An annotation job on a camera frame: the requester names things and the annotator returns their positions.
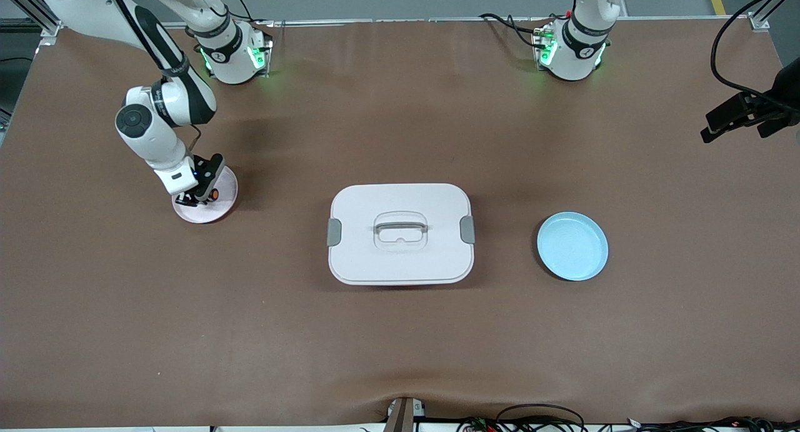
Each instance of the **brown tablecloth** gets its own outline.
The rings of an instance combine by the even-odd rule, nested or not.
[[[223,153],[241,192],[209,225],[181,221],[114,130],[126,90],[158,78],[148,57],[63,31],[0,153],[0,426],[375,421],[401,395],[429,415],[797,418],[800,147],[788,131],[700,140],[733,93],[709,71],[720,25],[620,22],[576,83],[497,25],[277,31],[269,78],[211,83],[195,152]],[[766,89],[778,68],[738,21],[720,70]],[[334,195],[398,182],[468,193],[464,281],[331,275]],[[591,281],[534,256],[563,210],[608,236]]]

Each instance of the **white container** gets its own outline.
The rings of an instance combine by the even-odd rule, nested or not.
[[[336,195],[328,265],[354,286],[452,284],[469,274],[469,198],[451,184],[354,185]]]

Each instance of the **green led light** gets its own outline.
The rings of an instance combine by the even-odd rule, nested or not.
[[[208,56],[206,55],[206,52],[203,51],[203,48],[200,48],[200,55],[203,56],[202,59],[206,62],[206,69],[209,71],[209,73],[211,73],[211,62],[208,61]]]
[[[594,67],[595,67],[595,68],[596,68],[598,65],[600,65],[600,59],[602,59],[602,58],[603,58],[603,57],[602,57],[602,56],[603,56],[603,51],[605,51],[605,50],[606,50],[606,44],[603,44],[603,46],[602,46],[602,47],[600,47],[600,50],[599,50],[599,51],[597,51],[597,56],[598,56],[598,57],[597,57],[596,61],[594,61]]]
[[[263,68],[264,65],[266,64],[264,62],[264,53],[262,53],[262,51],[258,50],[257,48],[248,48],[248,50],[251,52],[252,64],[255,66],[255,68],[256,69]]]
[[[555,41],[555,39],[554,39],[542,51],[542,59],[541,59],[541,61],[542,61],[543,65],[548,66],[553,61],[553,57],[552,56],[555,54],[555,51],[557,49],[558,49],[558,42]]]

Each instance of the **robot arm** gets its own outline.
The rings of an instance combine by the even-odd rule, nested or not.
[[[231,17],[221,0],[158,0],[171,8],[200,43],[209,70],[226,84],[267,71],[271,36]]]
[[[157,18],[132,0],[46,2],[64,24],[78,33],[120,41],[151,56],[162,79],[151,87],[128,90],[117,113],[117,132],[145,159],[169,194],[177,196],[176,202],[204,204],[225,161],[219,154],[209,161],[192,156],[172,130],[179,125],[205,124],[217,108],[214,93],[192,68],[186,54]]]
[[[575,0],[572,15],[555,19],[538,39],[538,64],[567,81],[579,81],[600,64],[606,38],[617,22],[619,0]]]

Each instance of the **white plate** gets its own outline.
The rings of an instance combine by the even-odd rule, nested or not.
[[[175,213],[178,216],[194,224],[217,221],[234,206],[239,190],[236,175],[229,167],[226,166],[222,169],[214,188],[219,192],[217,201],[200,204],[197,207],[187,207],[186,205],[178,204],[175,202],[175,198],[172,198],[172,208],[175,209]]]
[[[539,228],[536,247],[545,266],[568,281],[597,276],[608,261],[608,241],[600,226],[575,212],[552,215]]]

